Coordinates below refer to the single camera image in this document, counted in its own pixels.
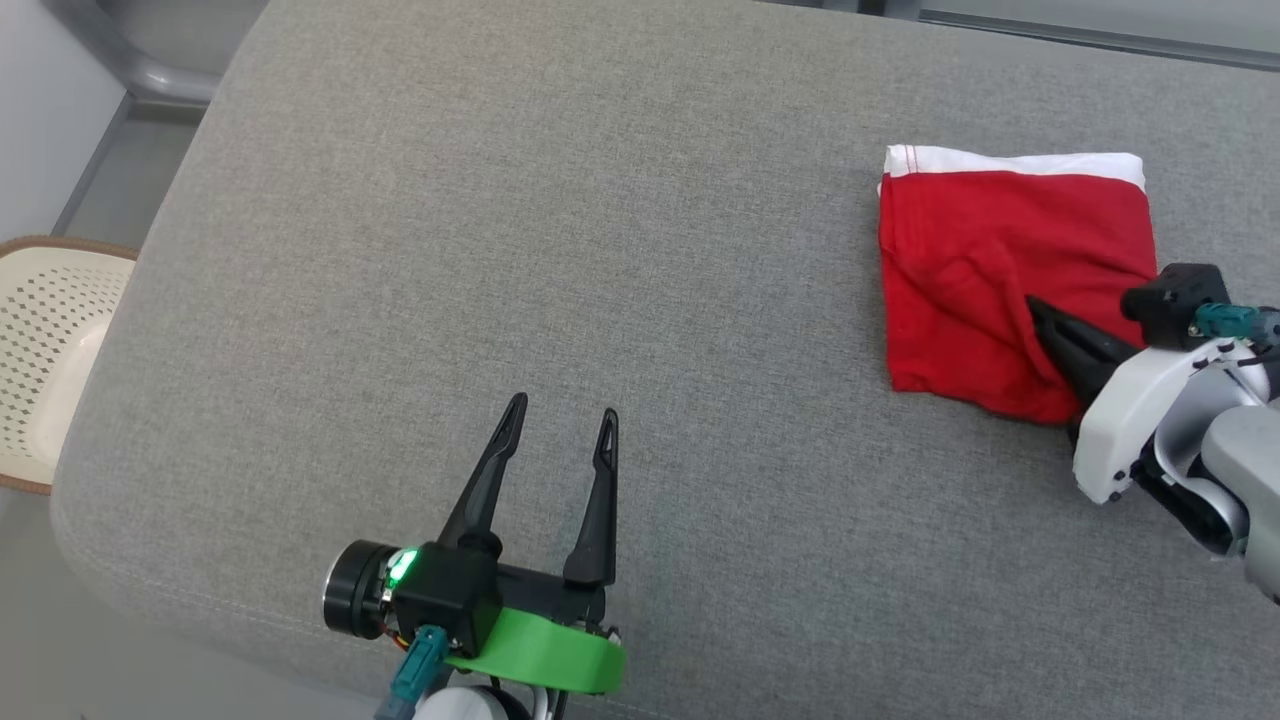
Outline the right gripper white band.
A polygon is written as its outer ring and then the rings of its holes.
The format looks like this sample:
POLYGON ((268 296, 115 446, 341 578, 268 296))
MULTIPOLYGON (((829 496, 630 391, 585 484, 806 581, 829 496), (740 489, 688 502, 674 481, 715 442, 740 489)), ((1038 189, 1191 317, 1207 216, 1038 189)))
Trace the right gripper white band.
POLYGON ((1139 348, 1036 296, 1027 299, 1039 346, 1085 410, 1073 456, 1078 488, 1094 503, 1137 480, 1155 460, 1166 486, 1197 487, 1190 465, 1221 413, 1272 398, 1272 369, 1240 342, 1192 351, 1139 348))

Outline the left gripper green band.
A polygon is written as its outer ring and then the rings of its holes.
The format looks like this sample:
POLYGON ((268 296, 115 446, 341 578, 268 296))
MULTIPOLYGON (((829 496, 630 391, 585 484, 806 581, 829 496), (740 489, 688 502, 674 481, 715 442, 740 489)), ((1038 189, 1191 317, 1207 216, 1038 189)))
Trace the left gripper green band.
POLYGON ((608 407, 602 418, 591 492, 564 582, 498 562, 503 543, 492 524, 527 409, 525 392, 512 396, 438 543, 398 548, 358 539, 326 575, 329 629, 385 638, 404 651, 390 680, 393 697, 424 697, 448 669, 570 694, 621 687, 626 652, 602 625, 603 593, 584 588, 616 580, 618 414, 608 407))

